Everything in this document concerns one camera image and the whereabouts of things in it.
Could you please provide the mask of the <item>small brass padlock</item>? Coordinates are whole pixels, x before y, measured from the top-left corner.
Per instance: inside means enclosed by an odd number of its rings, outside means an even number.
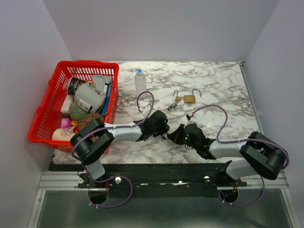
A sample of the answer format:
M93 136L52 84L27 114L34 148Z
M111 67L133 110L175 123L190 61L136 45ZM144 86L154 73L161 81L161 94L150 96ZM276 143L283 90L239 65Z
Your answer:
M176 103L178 103L178 102L181 101L181 97L180 97L178 94L179 94L178 90L174 90L174 92L173 92L173 97L174 97L174 101L175 101Z

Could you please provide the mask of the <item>large brass padlock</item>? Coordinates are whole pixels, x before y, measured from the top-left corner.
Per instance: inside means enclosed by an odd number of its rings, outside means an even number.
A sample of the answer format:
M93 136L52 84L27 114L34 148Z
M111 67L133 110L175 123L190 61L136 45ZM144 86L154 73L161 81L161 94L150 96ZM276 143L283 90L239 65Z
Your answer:
M195 104L196 103L196 97L194 92L198 91L200 97L202 97L201 91L197 88L192 89L191 94L190 95L184 95L183 96L183 101L185 104Z

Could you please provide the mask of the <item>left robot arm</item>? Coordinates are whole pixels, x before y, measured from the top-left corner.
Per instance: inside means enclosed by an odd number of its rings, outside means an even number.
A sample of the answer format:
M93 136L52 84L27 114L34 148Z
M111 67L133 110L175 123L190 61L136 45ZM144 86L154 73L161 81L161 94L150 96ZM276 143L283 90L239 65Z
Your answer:
M96 118L70 139L72 152L78 155L82 165L90 173L89 182L99 188L105 183L105 169L100 157L111 144L146 141L163 135L170 129L167 122L167 116L160 110L148 118L125 125L103 123Z

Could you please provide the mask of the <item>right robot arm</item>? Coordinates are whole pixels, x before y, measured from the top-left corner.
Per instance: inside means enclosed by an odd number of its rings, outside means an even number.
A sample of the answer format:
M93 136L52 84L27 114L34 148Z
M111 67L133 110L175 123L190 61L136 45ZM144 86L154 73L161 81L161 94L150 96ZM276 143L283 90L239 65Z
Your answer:
M275 180L289 163L287 152L259 132L253 132L248 138L239 141L218 142L207 138L195 123L191 123L181 124L167 137L175 144L195 149L200 157L207 160L239 158L239 161L229 162L219 173L218 180L224 186L252 175Z

